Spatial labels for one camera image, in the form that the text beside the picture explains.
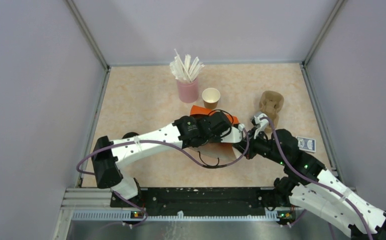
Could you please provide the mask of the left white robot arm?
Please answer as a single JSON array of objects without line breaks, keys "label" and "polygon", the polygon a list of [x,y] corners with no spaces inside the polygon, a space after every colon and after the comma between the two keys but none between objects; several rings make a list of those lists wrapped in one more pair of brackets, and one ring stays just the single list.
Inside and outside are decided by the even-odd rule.
[{"label": "left white robot arm", "polygon": [[238,143],[244,127],[233,116],[216,111],[208,115],[182,116],[149,133],[110,140],[100,137],[91,157],[96,185],[111,188],[130,207],[141,201],[136,180],[123,169],[137,160],[171,149],[198,148],[209,143]]}]

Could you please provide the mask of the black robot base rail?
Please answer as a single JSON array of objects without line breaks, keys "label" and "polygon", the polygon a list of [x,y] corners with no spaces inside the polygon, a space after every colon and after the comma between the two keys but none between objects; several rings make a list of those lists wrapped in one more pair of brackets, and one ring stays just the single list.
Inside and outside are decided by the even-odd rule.
[{"label": "black robot base rail", "polygon": [[260,217],[274,213],[275,218],[292,220],[298,207],[272,187],[149,187],[139,195],[121,200],[112,194],[110,207],[145,210],[151,217]]}]

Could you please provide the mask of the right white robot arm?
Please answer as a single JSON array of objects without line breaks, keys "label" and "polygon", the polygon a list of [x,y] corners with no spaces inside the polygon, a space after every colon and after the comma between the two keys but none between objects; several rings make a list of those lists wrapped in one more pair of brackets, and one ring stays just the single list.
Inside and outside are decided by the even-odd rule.
[{"label": "right white robot arm", "polygon": [[274,161],[286,174],[274,181],[274,200],[280,206],[301,207],[340,229],[353,240],[386,240],[386,210],[362,199],[336,178],[313,155],[298,147],[286,129],[268,138],[265,133],[242,139],[235,148],[246,158],[257,155]]}]

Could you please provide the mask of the orange paper bag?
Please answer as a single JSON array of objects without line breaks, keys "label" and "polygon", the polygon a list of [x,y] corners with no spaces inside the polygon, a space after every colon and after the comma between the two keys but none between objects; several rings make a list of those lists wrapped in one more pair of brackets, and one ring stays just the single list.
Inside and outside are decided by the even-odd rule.
[{"label": "orange paper bag", "polygon": [[[198,105],[193,105],[190,110],[190,115],[195,118],[203,117],[210,111],[224,111],[220,109],[211,110]],[[236,116],[233,116],[233,125],[239,124],[239,120]],[[199,154],[199,159],[204,165],[209,166],[222,166],[235,161],[241,156],[241,152],[234,148],[233,143],[207,143],[200,147],[190,147],[190,149]],[[217,159],[217,163],[206,163],[202,157]]]}]

